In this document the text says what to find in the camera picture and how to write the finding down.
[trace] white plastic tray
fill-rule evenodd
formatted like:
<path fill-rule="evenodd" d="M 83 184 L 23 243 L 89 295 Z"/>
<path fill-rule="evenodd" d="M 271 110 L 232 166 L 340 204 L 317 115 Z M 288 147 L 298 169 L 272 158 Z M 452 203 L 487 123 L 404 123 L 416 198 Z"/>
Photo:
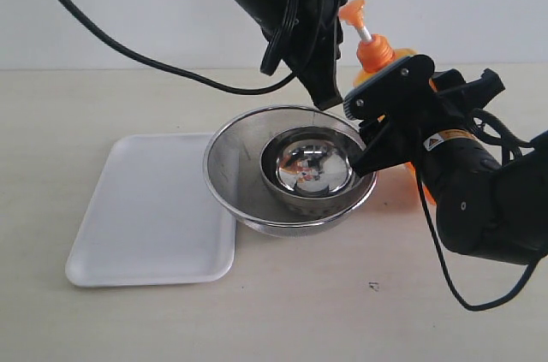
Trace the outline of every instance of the white plastic tray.
<path fill-rule="evenodd" d="M 210 282 L 228 272 L 235 219 L 204 183 L 210 137 L 135 135 L 113 146 L 66 264 L 74 285 Z"/>

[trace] large metal bowl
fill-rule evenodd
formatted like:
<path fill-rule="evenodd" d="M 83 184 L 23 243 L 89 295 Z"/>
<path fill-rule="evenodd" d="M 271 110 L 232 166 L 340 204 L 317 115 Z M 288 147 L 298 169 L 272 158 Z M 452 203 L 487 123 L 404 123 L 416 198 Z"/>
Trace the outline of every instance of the large metal bowl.
<path fill-rule="evenodd" d="M 294 128 L 329 128 L 365 146 L 354 127 L 330 114 L 303 106 L 271 106 L 237 116 L 213 135 L 204 155 L 205 182 L 239 221 L 264 234 L 301 236 L 333 228 L 371 194 L 376 174 L 345 187 L 343 198 L 307 198 L 309 210 L 296 210 L 264 179 L 261 156 L 273 139 Z"/>

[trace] warning label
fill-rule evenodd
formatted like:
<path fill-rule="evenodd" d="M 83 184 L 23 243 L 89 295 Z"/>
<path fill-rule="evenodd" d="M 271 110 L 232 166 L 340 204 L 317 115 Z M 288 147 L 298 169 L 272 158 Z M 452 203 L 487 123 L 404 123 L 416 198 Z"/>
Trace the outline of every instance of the warning label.
<path fill-rule="evenodd" d="M 445 131 L 440 131 L 439 133 L 427 138 L 423 145 L 427 151 L 431 151 L 438 145 L 457 138 L 475 139 L 475 137 L 468 131 L 463 131 L 461 129 L 446 129 Z"/>

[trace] white wall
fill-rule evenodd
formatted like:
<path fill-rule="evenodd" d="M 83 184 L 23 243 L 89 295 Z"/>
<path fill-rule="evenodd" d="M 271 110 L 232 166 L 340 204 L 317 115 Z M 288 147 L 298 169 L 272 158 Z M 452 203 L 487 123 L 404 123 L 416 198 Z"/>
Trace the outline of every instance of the white wall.
<path fill-rule="evenodd" d="M 129 47 L 190 68 L 258 67 L 259 28 L 232 0 L 74 0 Z M 368 23 L 438 62 L 548 61 L 546 0 L 369 0 Z M 342 64 L 355 65 L 346 29 Z M 0 68 L 130 68 L 55 0 L 0 0 Z"/>

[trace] table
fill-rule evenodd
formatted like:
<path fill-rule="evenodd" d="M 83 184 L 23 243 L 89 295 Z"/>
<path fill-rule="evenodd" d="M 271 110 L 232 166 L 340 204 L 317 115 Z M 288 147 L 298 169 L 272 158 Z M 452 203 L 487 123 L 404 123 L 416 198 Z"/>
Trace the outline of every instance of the table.
<path fill-rule="evenodd" d="M 543 64 L 490 64 L 508 91 L 489 110 L 519 136 L 548 128 Z M 469 79 L 482 65 L 461 66 Z M 208 70 L 226 83 L 256 70 Z M 355 68 L 343 68 L 348 91 Z M 266 104 L 310 104 L 294 83 L 242 98 L 150 70 L 0 72 L 0 360 L 488 361 L 548 351 L 548 266 L 492 312 L 464 311 L 441 276 L 411 176 L 381 173 L 371 199 L 323 234 L 282 240 L 239 226 L 217 282 L 75 288 L 64 275 L 112 144 L 130 134 L 212 132 Z M 340 107 L 335 110 L 341 113 Z M 521 268 L 449 255 L 470 301 Z"/>

